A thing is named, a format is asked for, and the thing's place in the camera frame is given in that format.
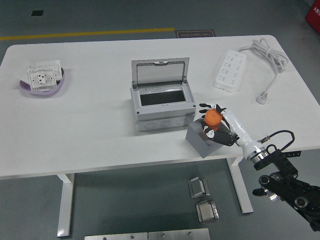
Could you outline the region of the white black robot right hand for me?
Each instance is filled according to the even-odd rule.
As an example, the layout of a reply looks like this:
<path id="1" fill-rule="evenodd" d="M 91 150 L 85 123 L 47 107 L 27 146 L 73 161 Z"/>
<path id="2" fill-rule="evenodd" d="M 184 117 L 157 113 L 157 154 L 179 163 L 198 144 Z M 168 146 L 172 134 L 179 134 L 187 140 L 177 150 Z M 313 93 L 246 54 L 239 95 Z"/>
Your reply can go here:
<path id="1" fill-rule="evenodd" d="M 208 139 L 229 147 L 236 143 L 242 148 L 243 157 L 249 161 L 254 161 L 254 158 L 259 155 L 266 154 L 265 147 L 249 135 L 248 131 L 243 128 L 243 125 L 229 109 L 222 108 L 218 104 L 201 103 L 199 106 L 203 108 L 199 111 L 203 114 L 202 118 L 205 118 L 210 110 L 216 110 L 230 130 L 230 133 L 219 132 L 202 121 L 201 128 Z"/>

